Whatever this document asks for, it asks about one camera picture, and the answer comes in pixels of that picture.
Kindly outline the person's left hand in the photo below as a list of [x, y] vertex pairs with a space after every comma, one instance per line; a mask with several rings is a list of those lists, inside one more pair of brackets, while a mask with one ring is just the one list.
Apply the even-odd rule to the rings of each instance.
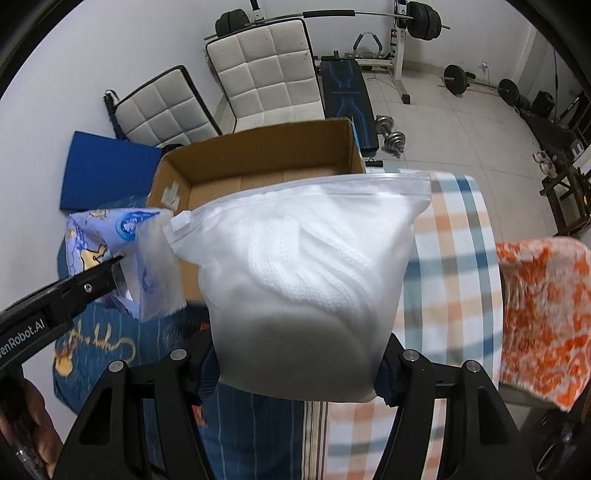
[[53, 478], [63, 443], [30, 381], [1, 380], [1, 432], [34, 479]]

